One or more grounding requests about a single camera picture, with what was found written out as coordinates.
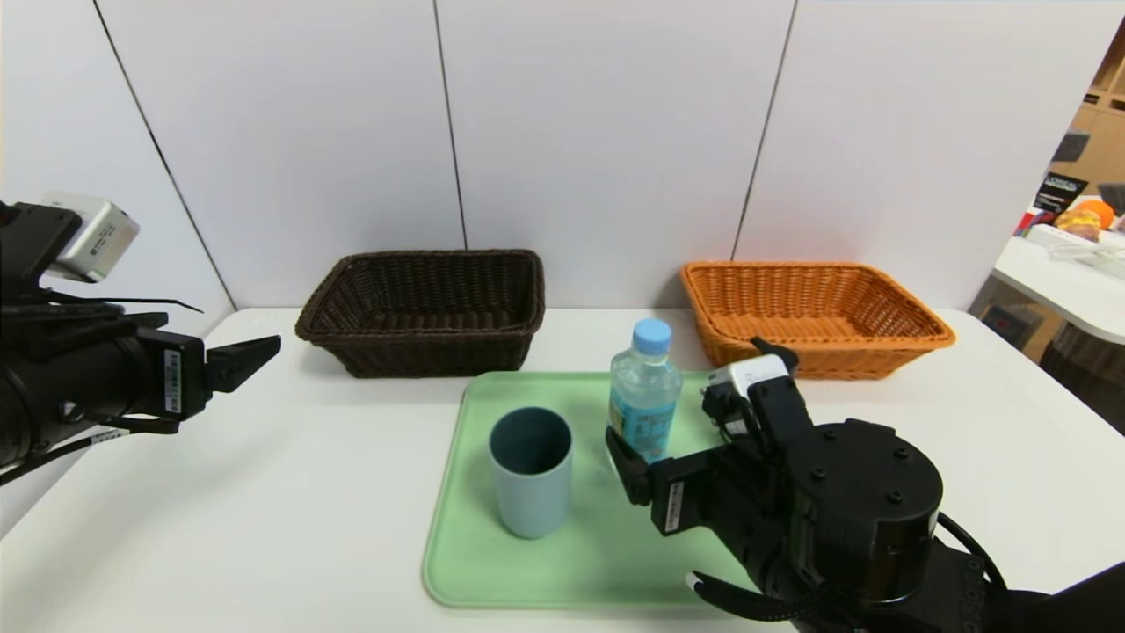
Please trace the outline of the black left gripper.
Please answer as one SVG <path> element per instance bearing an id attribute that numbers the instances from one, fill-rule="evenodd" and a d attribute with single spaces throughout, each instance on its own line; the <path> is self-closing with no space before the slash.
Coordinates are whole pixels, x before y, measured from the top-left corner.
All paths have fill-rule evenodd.
<path id="1" fill-rule="evenodd" d="M 208 349 L 201 340 L 140 329 L 32 358 L 11 352 L 11 453 L 44 455 L 96 427 L 166 429 L 232 394 L 278 355 L 281 336 Z"/>

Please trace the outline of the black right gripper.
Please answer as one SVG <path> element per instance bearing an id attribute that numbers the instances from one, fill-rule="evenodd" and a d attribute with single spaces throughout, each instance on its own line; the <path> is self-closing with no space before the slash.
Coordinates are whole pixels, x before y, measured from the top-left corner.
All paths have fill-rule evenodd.
<path id="1" fill-rule="evenodd" d="M 629 501 L 647 507 L 652 497 L 652 522 L 662 535 L 706 528 L 719 537 L 749 537 L 758 528 L 770 460 L 747 442 L 648 465 L 614 427 L 608 426 L 604 440 Z"/>

